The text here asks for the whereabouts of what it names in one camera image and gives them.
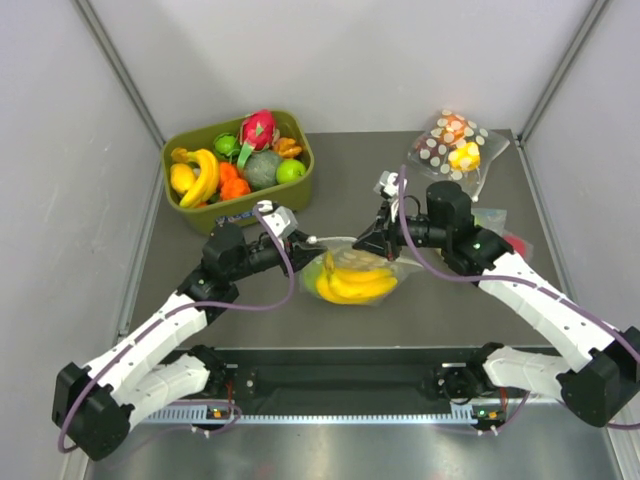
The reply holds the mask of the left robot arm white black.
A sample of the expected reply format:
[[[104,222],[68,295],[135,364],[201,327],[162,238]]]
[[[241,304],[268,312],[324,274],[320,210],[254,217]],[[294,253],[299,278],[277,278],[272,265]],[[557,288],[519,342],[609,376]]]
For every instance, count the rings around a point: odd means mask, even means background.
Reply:
[[[273,214],[261,218],[264,233],[247,242],[233,223],[216,226],[200,264],[146,322],[84,366],[57,375],[52,420],[62,453],[82,450],[100,461],[111,455],[143,420],[186,396],[216,396],[226,387],[220,360],[204,347],[160,364],[183,341],[227,310],[238,310],[236,283],[279,268],[288,279],[326,248]]]

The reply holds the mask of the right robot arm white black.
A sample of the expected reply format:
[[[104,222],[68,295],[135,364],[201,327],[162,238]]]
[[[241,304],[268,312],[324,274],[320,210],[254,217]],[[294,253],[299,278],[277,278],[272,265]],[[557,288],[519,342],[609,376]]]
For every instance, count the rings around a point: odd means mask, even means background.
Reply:
[[[470,283],[509,307],[556,350],[531,353],[488,343],[465,363],[462,394],[487,396],[516,388],[562,402],[583,422],[608,427],[639,393],[639,331],[621,331],[594,317],[537,274],[501,235],[481,227],[471,199],[452,181],[426,190],[427,209],[408,215],[406,184],[384,172],[375,190],[382,197],[373,224],[354,243],[357,250],[395,261],[403,248],[437,249],[448,267],[433,274]]]

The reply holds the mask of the zip bag with bananas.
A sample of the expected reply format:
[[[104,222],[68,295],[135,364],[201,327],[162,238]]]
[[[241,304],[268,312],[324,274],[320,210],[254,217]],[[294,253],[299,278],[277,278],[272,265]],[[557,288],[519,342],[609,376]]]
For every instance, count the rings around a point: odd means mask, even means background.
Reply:
[[[354,241],[354,237],[311,236],[307,243],[324,251],[299,272],[300,290],[335,305],[373,306],[423,270],[406,257],[388,260],[354,250]]]

